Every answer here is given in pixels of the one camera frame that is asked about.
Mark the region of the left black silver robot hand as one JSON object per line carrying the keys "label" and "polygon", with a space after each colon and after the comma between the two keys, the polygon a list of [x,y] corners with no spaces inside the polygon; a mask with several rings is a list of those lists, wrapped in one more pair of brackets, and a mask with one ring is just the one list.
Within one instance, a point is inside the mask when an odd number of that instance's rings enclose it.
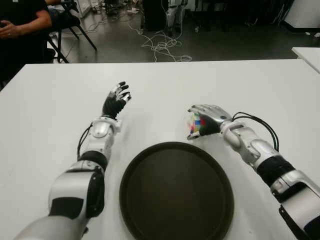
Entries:
{"label": "left black silver robot hand", "polygon": [[102,107],[102,116],[111,119],[116,119],[117,115],[123,110],[125,105],[132,99],[131,93],[125,91],[129,88],[129,85],[122,81],[116,84],[104,101]]}

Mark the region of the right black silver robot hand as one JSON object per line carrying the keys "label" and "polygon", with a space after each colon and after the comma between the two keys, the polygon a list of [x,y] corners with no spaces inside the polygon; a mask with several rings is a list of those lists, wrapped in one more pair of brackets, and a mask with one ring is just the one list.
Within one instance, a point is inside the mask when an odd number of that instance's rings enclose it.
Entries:
{"label": "right black silver robot hand", "polygon": [[232,121],[229,113],[221,107],[209,104],[195,104],[188,110],[199,118],[199,129],[193,130],[188,136],[187,140],[191,141],[199,137],[217,134],[221,131],[224,123]]}

